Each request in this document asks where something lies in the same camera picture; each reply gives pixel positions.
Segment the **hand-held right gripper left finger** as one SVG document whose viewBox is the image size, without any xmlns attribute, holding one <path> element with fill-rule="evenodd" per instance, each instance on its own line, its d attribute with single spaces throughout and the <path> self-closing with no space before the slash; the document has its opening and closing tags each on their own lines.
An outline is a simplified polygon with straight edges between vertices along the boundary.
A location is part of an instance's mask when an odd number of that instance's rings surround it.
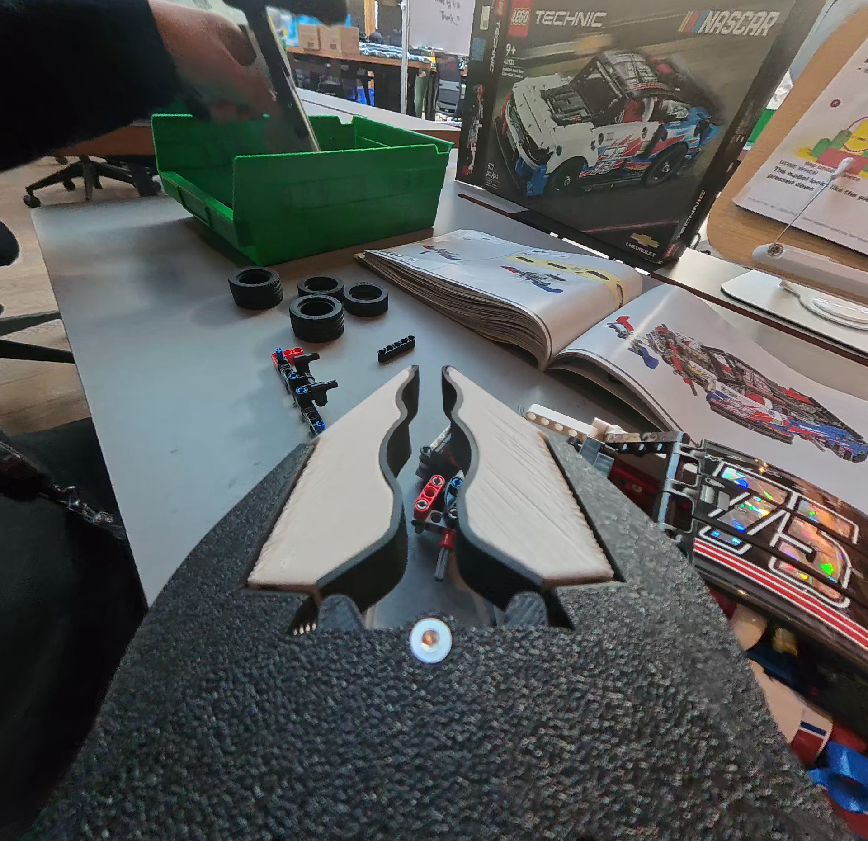
<svg viewBox="0 0 868 841">
<path fill-rule="evenodd" d="M 333 595 L 369 609 L 401 581 L 407 564 L 404 492 L 409 426 L 419 371 L 409 365 L 342 416 L 312 445 L 266 530 L 246 586 Z"/>
</svg>

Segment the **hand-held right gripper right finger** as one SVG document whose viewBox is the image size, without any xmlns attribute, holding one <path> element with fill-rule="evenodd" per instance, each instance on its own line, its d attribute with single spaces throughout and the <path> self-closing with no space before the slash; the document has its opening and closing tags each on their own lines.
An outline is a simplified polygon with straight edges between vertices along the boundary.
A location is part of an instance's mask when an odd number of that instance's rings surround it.
<svg viewBox="0 0 868 841">
<path fill-rule="evenodd" d="M 441 380 L 464 474 L 455 547 L 462 579 L 500 609 L 522 592 L 612 582 L 547 435 L 457 368 L 443 367 Z"/>
</svg>

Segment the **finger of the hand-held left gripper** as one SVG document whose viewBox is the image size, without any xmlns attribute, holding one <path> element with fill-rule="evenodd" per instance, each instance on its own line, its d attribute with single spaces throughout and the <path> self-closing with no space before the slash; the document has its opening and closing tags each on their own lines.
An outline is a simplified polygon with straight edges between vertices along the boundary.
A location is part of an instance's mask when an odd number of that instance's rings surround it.
<svg viewBox="0 0 868 841">
<path fill-rule="evenodd" d="M 271 125 L 278 133 L 286 152 L 320 152 L 320 143 L 312 129 L 288 62 L 267 10 L 244 10 L 249 35 L 261 56 L 274 91 L 276 106 L 270 115 Z"/>
</svg>

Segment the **green plastic bin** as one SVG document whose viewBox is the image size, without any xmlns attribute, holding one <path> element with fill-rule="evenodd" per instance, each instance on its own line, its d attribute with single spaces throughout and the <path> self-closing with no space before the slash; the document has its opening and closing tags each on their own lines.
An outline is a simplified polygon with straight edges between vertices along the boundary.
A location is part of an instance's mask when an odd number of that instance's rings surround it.
<svg viewBox="0 0 868 841">
<path fill-rule="evenodd" d="M 314 115 L 319 152 L 284 152 L 270 119 L 151 119 L 165 192 L 224 245 L 270 266 L 431 228 L 452 145 Z"/>
</svg>

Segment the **black beam brick assembly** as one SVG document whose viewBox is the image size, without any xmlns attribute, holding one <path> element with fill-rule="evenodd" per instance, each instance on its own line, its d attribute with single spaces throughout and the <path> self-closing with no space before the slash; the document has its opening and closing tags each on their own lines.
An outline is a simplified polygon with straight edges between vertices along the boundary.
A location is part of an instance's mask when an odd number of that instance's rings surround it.
<svg viewBox="0 0 868 841">
<path fill-rule="evenodd" d="M 326 430 L 326 422 L 320 408 L 328 403 L 329 392 L 338 388 L 336 380 L 320 381 L 311 372 L 311 363 L 320 359 L 317 351 L 303 348 L 277 348 L 271 354 L 274 369 L 281 378 L 288 394 L 307 424 L 310 434 L 321 435 Z"/>
</svg>

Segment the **instruction booklet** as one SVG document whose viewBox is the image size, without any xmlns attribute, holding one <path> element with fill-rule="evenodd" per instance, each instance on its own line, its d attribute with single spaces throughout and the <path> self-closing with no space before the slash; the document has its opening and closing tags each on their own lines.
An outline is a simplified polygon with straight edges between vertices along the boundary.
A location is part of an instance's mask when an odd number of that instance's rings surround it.
<svg viewBox="0 0 868 841">
<path fill-rule="evenodd" d="M 457 230 L 359 260 L 442 314 L 680 430 L 796 471 L 864 468 L 866 402 L 799 375 L 711 306 L 618 262 Z"/>
</svg>

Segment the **person's left forearm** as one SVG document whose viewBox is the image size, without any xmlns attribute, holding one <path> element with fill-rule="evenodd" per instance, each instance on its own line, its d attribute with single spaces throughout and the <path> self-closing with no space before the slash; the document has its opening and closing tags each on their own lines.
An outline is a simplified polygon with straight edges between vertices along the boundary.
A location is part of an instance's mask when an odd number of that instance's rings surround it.
<svg viewBox="0 0 868 841">
<path fill-rule="evenodd" d="M 167 108 L 183 89 L 148 0 L 1 0 L 1 169 Z"/>
</svg>

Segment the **background desk with monitors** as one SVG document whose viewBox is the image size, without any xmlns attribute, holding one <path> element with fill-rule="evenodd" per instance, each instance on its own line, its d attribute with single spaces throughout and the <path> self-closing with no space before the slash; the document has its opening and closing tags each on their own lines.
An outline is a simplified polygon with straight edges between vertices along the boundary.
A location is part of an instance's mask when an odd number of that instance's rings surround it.
<svg viewBox="0 0 868 841">
<path fill-rule="evenodd" d="M 286 50 L 298 87 L 428 120 L 458 121 L 466 91 L 465 59 L 457 54 L 403 49 L 378 33 L 363 37 L 350 26 L 298 23 Z"/>
</svg>

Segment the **person's left hand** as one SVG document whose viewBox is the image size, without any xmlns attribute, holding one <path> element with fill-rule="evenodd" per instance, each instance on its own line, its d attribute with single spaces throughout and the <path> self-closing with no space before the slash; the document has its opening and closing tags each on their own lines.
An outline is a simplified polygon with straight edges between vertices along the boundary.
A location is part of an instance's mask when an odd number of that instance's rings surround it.
<svg viewBox="0 0 868 841">
<path fill-rule="evenodd" d="M 184 86 L 199 103 L 198 114 L 218 123 L 274 114 L 267 71 L 240 27 L 211 11 L 147 1 Z"/>
</svg>

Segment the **whiteboard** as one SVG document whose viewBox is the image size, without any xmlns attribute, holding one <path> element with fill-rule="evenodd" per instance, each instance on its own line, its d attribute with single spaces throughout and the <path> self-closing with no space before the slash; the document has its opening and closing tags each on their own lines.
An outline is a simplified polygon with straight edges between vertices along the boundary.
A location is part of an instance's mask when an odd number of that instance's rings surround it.
<svg viewBox="0 0 868 841">
<path fill-rule="evenodd" d="M 409 48 L 467 56 L 476 0 L 407 0 Z"/>
</svg>

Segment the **toy brick race car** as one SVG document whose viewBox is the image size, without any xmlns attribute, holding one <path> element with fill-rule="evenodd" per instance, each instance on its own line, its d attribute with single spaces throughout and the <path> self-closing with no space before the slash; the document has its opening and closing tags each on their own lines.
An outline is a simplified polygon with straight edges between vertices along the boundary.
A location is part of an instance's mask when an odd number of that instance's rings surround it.
<svg viewBox="0 0 868 841">
<path fill-rule="evenodd" d="M 497 798 L 533 839 L 866 839 L 866 515 L 686 435 L 570 443 L 618 493 L 613 565 L 638 595 L 531 595 L 495 565 L 503 623 L 570 628 Z"/>
</svg>

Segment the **black toy set box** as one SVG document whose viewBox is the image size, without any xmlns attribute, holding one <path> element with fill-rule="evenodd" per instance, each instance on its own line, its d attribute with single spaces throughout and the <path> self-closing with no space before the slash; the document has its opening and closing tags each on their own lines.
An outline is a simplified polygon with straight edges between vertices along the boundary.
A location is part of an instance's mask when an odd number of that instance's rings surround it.
<svg viewBox="0 0 868 841">
<path fill-rule="evenodd" d="M 476 0 L 457 179 L 618 260 L 677 260 L 824 2 Z"/>
</svg>

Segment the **wooden document stand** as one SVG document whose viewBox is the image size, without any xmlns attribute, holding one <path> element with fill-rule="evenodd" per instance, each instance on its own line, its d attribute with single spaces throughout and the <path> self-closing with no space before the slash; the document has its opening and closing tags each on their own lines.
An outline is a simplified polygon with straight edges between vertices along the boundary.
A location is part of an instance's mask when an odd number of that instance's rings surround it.
<svg viewBox="0 0 868 841">
<path fill-rule="evenodd" d="M 735 203 L 788 132 L 855 51 L 867 43 L 867 10 L 852 16 L 819 46 L 790 93 L 713 204 L 712 248 L 752 270 L 723 284 L 744 304 L 866 353 L 867 252 L 843 247 Z"/>
</svg>

